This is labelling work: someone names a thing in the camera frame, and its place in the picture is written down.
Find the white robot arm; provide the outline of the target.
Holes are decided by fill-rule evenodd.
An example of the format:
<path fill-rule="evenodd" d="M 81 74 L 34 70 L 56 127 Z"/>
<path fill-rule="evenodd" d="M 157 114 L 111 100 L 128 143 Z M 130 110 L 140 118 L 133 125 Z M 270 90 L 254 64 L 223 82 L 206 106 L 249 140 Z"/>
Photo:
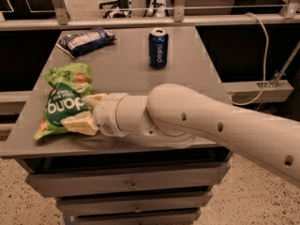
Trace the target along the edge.
<path fill-rule="evenodd" d="M 300 186 L 299 122 L 234 107 L 173 83 L 159 85 L 147 96 L 112 93 L 82 101 L 88 112 L 61 121 L 71 132 L 136 134 L 173 147 L 202 137 Z"/>

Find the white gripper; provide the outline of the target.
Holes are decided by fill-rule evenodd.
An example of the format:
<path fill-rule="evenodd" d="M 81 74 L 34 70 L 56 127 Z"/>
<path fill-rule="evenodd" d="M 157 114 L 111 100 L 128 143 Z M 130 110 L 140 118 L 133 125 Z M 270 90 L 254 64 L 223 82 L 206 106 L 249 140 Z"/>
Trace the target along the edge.
<path fill-rule="evenodd" d="M 119 103 L 127 95 L 127 93 L 109 95 L 99 93 L 84 96 L 82 101 L 90 110 L 94 109 L 93 115 L 90 112 L 81 112 L 62 119 L 61 124 L 68 131 L 84 135 L 94 136 L 99 130 L 108 137 L 125 137 L 126 132 L 123 132 L 117 124 L 116 112 Z"/>

